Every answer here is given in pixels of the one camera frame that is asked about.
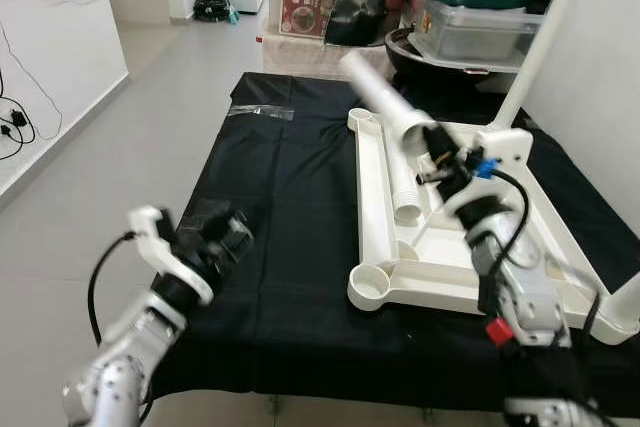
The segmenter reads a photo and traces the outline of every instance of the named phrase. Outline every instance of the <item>gray floor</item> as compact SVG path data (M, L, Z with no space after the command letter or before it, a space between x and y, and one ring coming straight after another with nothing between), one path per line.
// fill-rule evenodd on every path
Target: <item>gray floor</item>
M0 418L2 425L66 425L60 389L95 352L86 284L125 214L165 205L179 218L244 71L261 70L259 19L194 23L160 54L0 214ZM97 292L113 321L153 272L124 247ZM430 425L500 425L496 416L437 411ZM149 426L418 426L417 409L285 398L277 417L259 395L200 392L158 402Z

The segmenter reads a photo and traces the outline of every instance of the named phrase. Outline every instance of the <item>white pole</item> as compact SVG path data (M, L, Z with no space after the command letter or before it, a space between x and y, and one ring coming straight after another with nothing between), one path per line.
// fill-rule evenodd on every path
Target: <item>white pole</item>
M411 222L420 217L422 209L418 197L416 174L400 149L400 143L388 125L383 124L384 146L387 153L387 169L391 181L393 215L401 222Z
M542 27L540 27L540 31L538 35L536 35L529 49L529 53L522 63L520 72L513 81L511 89L509 89L509 93L504 99L496 118L487 126L488 129L509 129L511 124L513 124L572 1L573 0L553 0L551 2Z
M356 51L340 59L340 67L365 104L384 117L406 154L427 152L422 128L433 126L435 121L426 112L414 109Z

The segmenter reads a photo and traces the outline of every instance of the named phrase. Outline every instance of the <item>white pipe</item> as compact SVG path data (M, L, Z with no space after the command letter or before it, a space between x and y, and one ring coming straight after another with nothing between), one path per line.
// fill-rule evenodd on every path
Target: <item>white pipe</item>
M602 302L600 313L626 330L640 330L640 272Z
M529 53L522 63L518 76L513 81L511 89L507 94L502 107L498 111L498 115L487 127L494 130L508 129L522 107L529 88L538 75L538 71L549 52L558 28L564 20L566 11L569 9L573 0L553 0L540 27L538 35L536 35Z
M365 104L384 117L405 153L417 156L427 152L422 128L435 121L426 112L414 109L356 51L340 59L340 67Z
M400 143L387 125L383 125L384 144L387 152L387 168L391 181L393 215L401 222L411 222L420 217L420 200L416 174L400 149Z

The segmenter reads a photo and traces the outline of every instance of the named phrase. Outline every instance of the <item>blue connector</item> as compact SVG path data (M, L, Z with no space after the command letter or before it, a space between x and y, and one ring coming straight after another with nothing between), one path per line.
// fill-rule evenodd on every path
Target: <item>blue connector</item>
M490 179L492 177L491 171L498 166L497 159L486 159L480 162L480 165L476 167L476 177L481 179Z

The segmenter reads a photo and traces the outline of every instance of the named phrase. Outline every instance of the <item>table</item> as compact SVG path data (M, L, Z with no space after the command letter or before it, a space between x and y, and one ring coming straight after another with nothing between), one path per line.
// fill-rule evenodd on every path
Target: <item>table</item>
M471 86L400 87L440 120L487 123L502 99ZM256 244L161 364L154 395L221 389L501 410L498 356L481 317L403 305L363 313L346 298L358 263L346 118L361 106L349 85L247 73L231 98L230 114L262 114L227 117L178 233L188 237L231 203L259 219ZM640 242L553 139L522 112L516 125L534 135L531 171L616 289L638 270ZM594 396L611 415L640 416L640 338L591 345Z

